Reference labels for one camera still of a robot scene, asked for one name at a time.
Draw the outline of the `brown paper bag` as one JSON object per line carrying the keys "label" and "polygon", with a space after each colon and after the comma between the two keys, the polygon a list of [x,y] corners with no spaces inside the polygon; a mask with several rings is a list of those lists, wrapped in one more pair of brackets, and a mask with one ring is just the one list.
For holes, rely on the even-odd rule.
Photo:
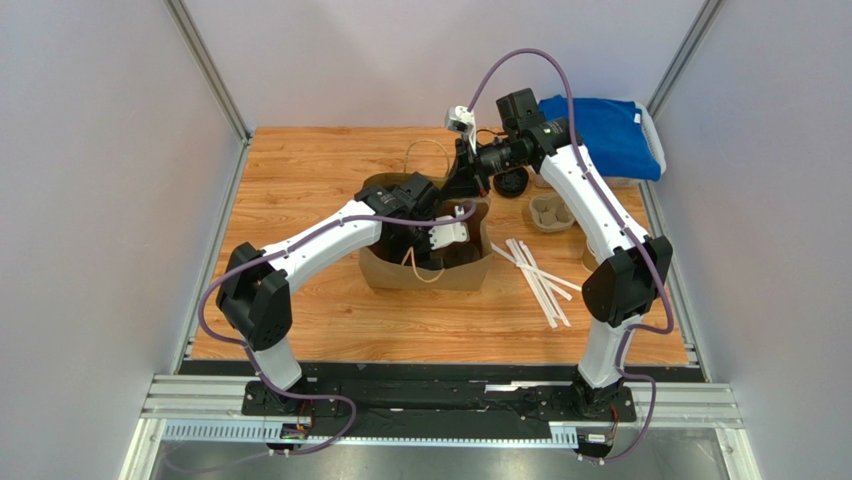
{"label": "brown paper bag", "polygon": [[[378,208],[395,199],[405,202],[440,200],[440,210],[434,220],[451,215],[455,206],[462,206],[466,212],[465,199],[441,198],[440,188],[444,180],[445,176],[423,175],[407,169],[378,173],[363,181],[362,189],[355,198]],[[379,257],[379,241],[361,248],[358,263],[367,285],[372,289],[393,290],[480,290],[494,257],[487,233],[490,201],[478,197],[471,201],[475,211],[464,220],[470,240],[430,250],[429,259],[426,255],[417,259],[414,248],[410,247],[403,260],[396,264]]]}

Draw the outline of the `cardboard cup carrier tray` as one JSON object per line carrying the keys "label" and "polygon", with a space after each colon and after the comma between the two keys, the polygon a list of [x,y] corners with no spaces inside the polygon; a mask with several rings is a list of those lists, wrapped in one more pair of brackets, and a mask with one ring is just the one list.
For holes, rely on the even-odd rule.
{"label": "cardboard cup carrier tray", "polygon": [[533,197],[528,203],[533,226],[544,233],[556,233],[570,229],[576,218],[565,201],[557,193]]}

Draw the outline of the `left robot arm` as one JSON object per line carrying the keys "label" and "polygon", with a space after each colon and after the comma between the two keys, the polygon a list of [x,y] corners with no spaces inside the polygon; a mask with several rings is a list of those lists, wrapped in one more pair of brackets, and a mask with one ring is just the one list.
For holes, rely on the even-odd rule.
{"label": "left robot arm", "polygon": [[441,204],[439,188],[415,173],[391,188],[363,188],[330,217],[289,239],[262,248],[239,245],[225,273],[200,300],[205,304],[213,299],[238,335],[213,332],[203,313],[198,315],[200,327],[212,338],[239,346],[269,391],[289,399],[314,400],[314,395],[292,389],[303,376],[288,339],[292,295],[327,267],[383,239],[416,251],[435,251],[435,234],[464,222],[475,211],[463,204],[454,213],[442,215]]}

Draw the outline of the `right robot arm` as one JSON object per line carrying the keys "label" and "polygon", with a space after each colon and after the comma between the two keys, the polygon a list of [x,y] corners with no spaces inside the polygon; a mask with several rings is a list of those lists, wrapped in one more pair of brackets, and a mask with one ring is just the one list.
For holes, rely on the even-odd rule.
{"label": "right robot arm", "polygon": [[442,197],[484,196],[493,176],[529,166],[574,215],[598,263],[581,287],[593,321],[572,379],[571,401],[579,414],[589,416],[615,400],[625,378],[627,347],[664,292],[673,248],[666,237],[651,237],[621,205],[595,168],[572,116],[546,118],[531,89],[506,95],[497,106],[506,136],[490,144],[478,142],[471,108],[447,110],[445,126],[460,137]]}

